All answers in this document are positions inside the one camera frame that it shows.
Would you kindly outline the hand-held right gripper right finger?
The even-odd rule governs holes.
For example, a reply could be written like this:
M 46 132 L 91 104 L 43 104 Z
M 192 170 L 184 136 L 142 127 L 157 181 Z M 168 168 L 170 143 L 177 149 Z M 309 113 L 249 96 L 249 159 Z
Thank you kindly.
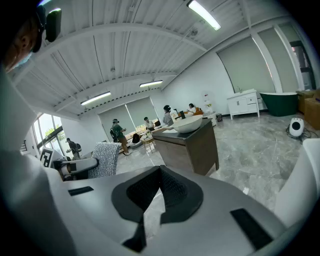
M 275 214 L 227 182 L 173 168 L 197 183 L 203 202 L 184 222 L 162 224 L 150 240 L 151 256 L 247 256 L 255 248 L 231 212 L 246 210 L 272 240 L 285 230 Z

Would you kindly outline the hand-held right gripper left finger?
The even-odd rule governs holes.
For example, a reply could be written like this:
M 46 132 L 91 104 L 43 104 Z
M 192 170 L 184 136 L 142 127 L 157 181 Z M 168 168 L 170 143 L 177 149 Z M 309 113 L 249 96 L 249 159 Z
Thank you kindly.
M 158 166 L 92 179 L 65 181 L 91 224 L 131 253 L 147 246 L 144 212 L 159 190 Z

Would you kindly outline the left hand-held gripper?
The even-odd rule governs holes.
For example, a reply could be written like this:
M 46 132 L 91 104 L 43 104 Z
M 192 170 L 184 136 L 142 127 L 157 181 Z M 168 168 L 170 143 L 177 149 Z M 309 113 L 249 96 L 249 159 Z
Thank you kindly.
M 40 161 L 45 168 L 51 168 L 58 171 L 63 181 L 71 180 L 71 173 L 86 172 L 99 165 L 99 160 L 96 158 L 68 161 L 58 151 L 47 147 L 42 149 Z

